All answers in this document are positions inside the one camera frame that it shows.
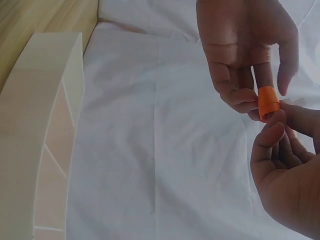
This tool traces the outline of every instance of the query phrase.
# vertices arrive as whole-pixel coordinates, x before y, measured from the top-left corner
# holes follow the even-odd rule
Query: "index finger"
[[[320,111],[280,103],[287,116],[287,125],[297,132],[313,138],[316,154],[320,154]]]
[[[252,89],[237,89],[231,82],[230,72],[226,65],[210,61],[208,62],[208,65],[215,90],[229,105],[255,102],[257,100],[257,95]]]

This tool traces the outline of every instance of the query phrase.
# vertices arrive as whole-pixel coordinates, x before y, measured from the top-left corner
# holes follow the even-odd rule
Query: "orange rubber fingertip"
[[[274,113],[280,109],[280,102],[275,89],[272,86],[263,86],[258,90],[258,107],[260,120],[267,122],[267,114]]]

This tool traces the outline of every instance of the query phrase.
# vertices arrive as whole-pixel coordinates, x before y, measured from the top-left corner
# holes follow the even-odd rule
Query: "palm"
[[[318,208],[320,156],[291,169],[278,168],[258,187],[265,210],[287,227],[306,225]]]

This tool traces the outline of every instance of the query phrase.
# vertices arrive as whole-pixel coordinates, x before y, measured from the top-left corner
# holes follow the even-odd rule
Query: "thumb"
[[[272,148],[285,134],[286,114],[279,110],[256,137],[251,154],[251,172],[256,188],[259,190],[261,182],[277,168],[272,162]]]

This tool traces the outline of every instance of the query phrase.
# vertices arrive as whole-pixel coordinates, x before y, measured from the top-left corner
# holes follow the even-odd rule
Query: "bed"
[[[41,8],[42,1],[30,2]],[[88,42],[66,239],[305,240],[271,219],[261,205],[249,161],[263,125],[234,112],[215,92],[197,30],[195,0],[100,0],[97,25],[93,13],[98,1],[81,2],[50,1],[49,7],[63,13],[71,6],[80,9],[82,14],[74,14],[81,16],[75,20],[79,24],[68,25],[48,11],[51,15],[37,15],[34,26],[23,28],[28,30],[22,31],[27,33],[20,46],[12,44],[13,33],[5,47],[0,44],[10,56],[7,63],[0,55],[0,63],[6,64],[0,64],[4,83],[37,29],[82,32],[83,46]],[[320,109],[320,3],[280,2],[300,32],[300,70],[284,99]],[[274,47],[274,73],[278,64]],[[312,147],[309,138],[298,137]]]

